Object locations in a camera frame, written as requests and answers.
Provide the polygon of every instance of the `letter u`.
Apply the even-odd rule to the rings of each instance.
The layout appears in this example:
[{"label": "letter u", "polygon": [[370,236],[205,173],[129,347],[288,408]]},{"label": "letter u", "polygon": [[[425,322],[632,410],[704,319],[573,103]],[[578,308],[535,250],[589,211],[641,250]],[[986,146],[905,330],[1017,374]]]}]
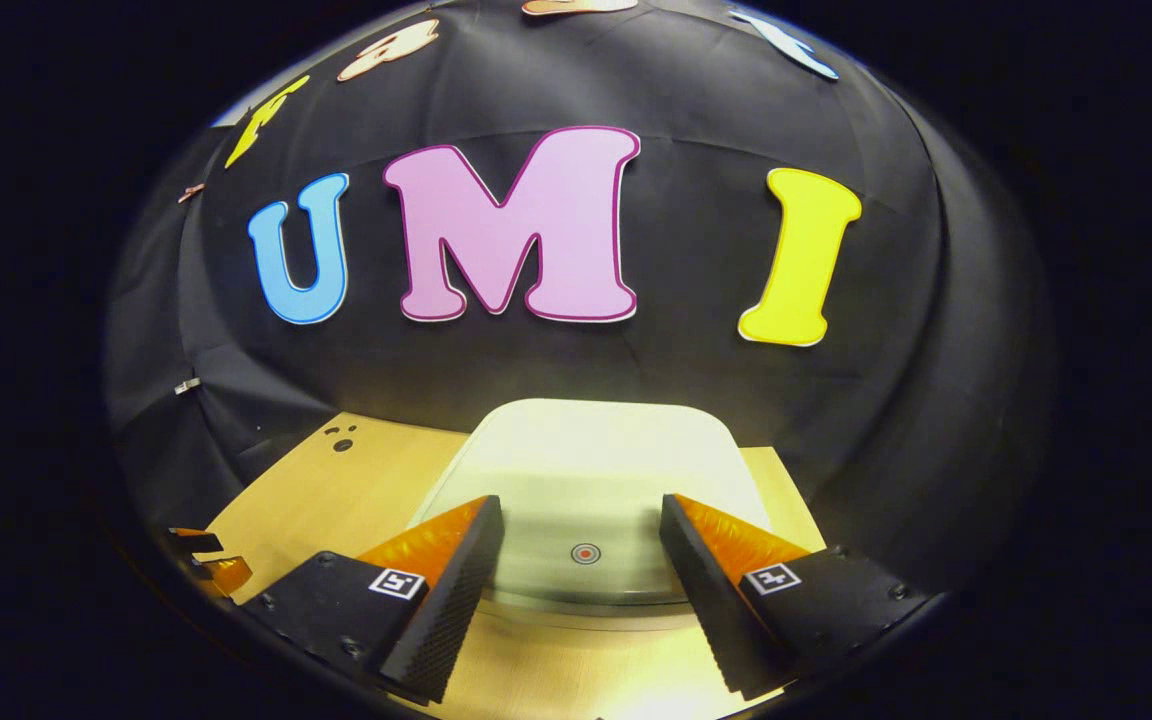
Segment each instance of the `letter u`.
[{"label": "letter u", "polygon": [[297,199],[310,214],[310,238],[314,242],[317,278],[310,287],[297,287],[287,272],[283,248],[287,202],[266,205],[247,223],[247,234],[256,245],[256,270],[265,301],[270,310],[288,323],[323,323],[344,302],[348,273],[338,200],[348,187],[349,176],[334,173],[306,184]]}]

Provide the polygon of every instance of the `target sticker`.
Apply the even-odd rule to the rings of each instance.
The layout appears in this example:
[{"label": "target sticker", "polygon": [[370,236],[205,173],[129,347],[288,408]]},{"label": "target sticker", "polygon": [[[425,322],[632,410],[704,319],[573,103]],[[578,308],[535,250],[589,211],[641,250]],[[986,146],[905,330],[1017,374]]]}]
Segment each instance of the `target sticker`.
[{"label": "target sticker", "polygon": [[602,551],[599,551],[596,544],[583,541],[573,547],[573,560],[576,561],[576,564],[594,564],[601,556]]}]

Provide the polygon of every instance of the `cutout letter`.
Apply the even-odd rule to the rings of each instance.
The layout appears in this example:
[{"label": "cutout letter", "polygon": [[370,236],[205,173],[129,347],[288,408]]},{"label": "cutout letter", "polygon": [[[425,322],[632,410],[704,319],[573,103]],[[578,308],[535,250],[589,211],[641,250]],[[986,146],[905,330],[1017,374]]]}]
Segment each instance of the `cutout letter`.
[{"label": "cutout letter", "polygon": [[260,108],[257,108],[256,112],[252,113],[252,119],[247,123],[247,129],[243,129],[243,135],[238,136],[238,142],[234,145],[234,151],[229,153],[229,159],[225,160],[226,169],[229,169],[229,165],[234,165],[234,160],[241,158],[243,152],[247,152],[252,145],[255,145],[256,131],[259,131],[260,128],[265,127],[265,124],[274,118],[274,114],[278,113],[278,109],[282,108],[283,103],[287,101],[287,96],[300,90],[301,86],[305,85],[309,81],[310,76],[305,76],[296,82],[293,82],[291,85],[286,88],[282,92],[279,92],[279,94],[271,97],[264,105],[260,106]]},{"label": "cutout letter", "polygon": [[344,302],[348,274],[344,243],[340,240],[338,199],[349,187],[344,173],[329,174],[305,185],[300,205],[310,214],[310,237],[314,242],[317,278],[310,287],[296,287],[287,273],[283,252],[283,220],[287,202],[274,202],[247,223],[256,245],[256,270],[265,301],[279,318],[297,325],[323,323]]},{"label": "cutout letter", "polygon": [[563,15],[567,13],[614,13],[635,8],[639,0],[531,0],[522,5],[529,15]]},{"label": "cutout letter", "polygon": [[776,168],[767,187],[781,200],[781,236],[763,300],[740,317],[745,340],[810,346],[824,338],[820,310],[847,223],[861,217],[861,199],[832,179]]},{"label": "cutout letter", "polygon": [[401,31],[384,37],[381,40],[372,41],[362,53],[358,53],[357,60],[340,70],[338,82],[356,78],[371,68],[376,68],[379,63],[388,63],[392,60],[411,55],[415,51],[434,41],[434,38],[438,37],[438,33],[434,32],[435,28],[438,28],[438,20],[424,20],[424,22],[412,26],[404,26]]},{"label": "cutout letter", "polygon": [[620,190],[639,153],[634,132],[575,127],[548,132],[531,150],[506,200],[497,202],[460,150],[426,147],[385,168],[397,189],[411,290],[402,311],[438,323],[465,312],[465,294],[447,278],[444,248],[477,300],[503,313],[532,241],[540,273],[526,309],[563,323],[615,323],[637,300],[621,282]]},{"label": "cutout letter", "polygon": [[799,40],[799,38],[787,35],[783,29],[773,26],[772,23],[764,22],[764,20],[751,18],[749,15],[736,13],[735,10],[732,10],[732,16],[736,20],[744,20],[751,24],[751,26],[755,26],[756,31],[758,31],[765,40],[771,41],[776,50],[780,50],[781,53],[785,53],[790,60],[794,60],[795,63],[803,65],[804,68],[812,70],[812,73],[817,73],[820,77],[838,79],[838,73],[833,71],[833,68],[828,65],[814,59],[814,51],[812,50],[812,46]]}]

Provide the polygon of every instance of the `orange letter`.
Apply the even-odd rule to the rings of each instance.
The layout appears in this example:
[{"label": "orange letter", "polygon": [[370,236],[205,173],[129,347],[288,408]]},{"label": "orange letter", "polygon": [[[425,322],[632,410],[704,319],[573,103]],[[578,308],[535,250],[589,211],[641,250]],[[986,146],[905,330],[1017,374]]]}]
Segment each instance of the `orange letter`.
[{"label": "orange letter", "polygon": [[531,0],[522,5],[529,15],[562,15],[567,13],[614,13],[628,10],[639,0]]},{"label": "orange letter", "polygon": [[411,55],[415,51],[434,41],[434,38],[438,37],[438,33],[434,32],[437,26],[438,20],[424,20],[424,22],[412,26],[404,26],[401,31],[384,37],[381,40],[372,41],[366,50],[358,53],[357,60],[340,70],[338,82],[356,78],[371,68],[376,68],[379,63],[388,63],[399,58]]},{"label": "orange letter", "polygon": [[763,300],[740,317],[745,340],[801,347],[820,342],[820,314],[847,223],[861,217],[861,199],[832,179],[776,168],[767,187],[781,200],[781,237]]}]

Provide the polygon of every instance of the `white tray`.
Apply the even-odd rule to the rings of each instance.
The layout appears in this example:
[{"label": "white tray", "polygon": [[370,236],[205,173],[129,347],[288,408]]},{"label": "white tray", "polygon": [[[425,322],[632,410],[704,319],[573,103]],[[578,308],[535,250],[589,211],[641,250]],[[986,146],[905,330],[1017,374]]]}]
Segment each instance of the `white tray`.
[{"label": "white tray", "polygon": [[[677,615],[685,597],[659,539],[668,493],[771,532],[755,478],[713,415],[521,400],[482,420],[408,526],[498,495],[503,546],[485,600],[600,617],[654,614],[650,606]],[[585,544],[598,560],[586,553],[582,564],[576,548]]]}]

